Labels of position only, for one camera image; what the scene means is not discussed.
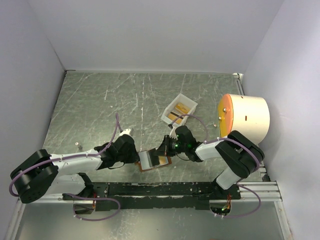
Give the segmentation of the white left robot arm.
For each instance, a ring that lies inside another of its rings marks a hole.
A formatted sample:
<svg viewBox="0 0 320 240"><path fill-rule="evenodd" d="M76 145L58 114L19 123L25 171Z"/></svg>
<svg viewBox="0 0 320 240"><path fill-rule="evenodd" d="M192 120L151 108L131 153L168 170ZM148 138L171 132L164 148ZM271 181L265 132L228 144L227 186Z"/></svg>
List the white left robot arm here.
<svg viewBox="0 0 320 240"><path fill-rule="evenodd" d="M94 196L87 172L112 169L115 164L139 161L133 137L122 132L114 142L73 154L49 154L37 150L10 174L9 192L29 204L46 195Z"/></svg>

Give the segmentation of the brown leather card holder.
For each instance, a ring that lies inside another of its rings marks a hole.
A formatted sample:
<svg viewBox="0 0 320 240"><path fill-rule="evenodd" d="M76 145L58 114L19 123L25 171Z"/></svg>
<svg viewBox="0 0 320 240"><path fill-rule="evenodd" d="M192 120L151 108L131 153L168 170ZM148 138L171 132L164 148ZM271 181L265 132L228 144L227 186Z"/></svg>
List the brown leather card holder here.
<svg viewBox="0 0 320 240"><path fill-rule="evenodd" d="M138 152L139 160L135 164L138 165L140 172L147 172L172 164L169 156L158 156L155 155L155 152L156 148Z"/></svg>

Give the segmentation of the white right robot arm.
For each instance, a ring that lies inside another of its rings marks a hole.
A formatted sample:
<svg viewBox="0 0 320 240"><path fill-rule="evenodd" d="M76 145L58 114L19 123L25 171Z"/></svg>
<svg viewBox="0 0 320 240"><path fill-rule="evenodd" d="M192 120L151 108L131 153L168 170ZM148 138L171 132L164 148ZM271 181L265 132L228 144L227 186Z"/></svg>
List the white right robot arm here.
<svg viewBox="0 0 320 240"><path fill-rule="evenodd" d="M174 157L185 154L192 162L205 162L213 158L222 158L227 168L214 180L212 193L223 199L230 192L230 187L246 179L255 172L264 160L264 152L249 138L237 130L225 137L200 142L185 125L174 130L175 137L165 135L161 145L152 151L151 156Z"/></svg>

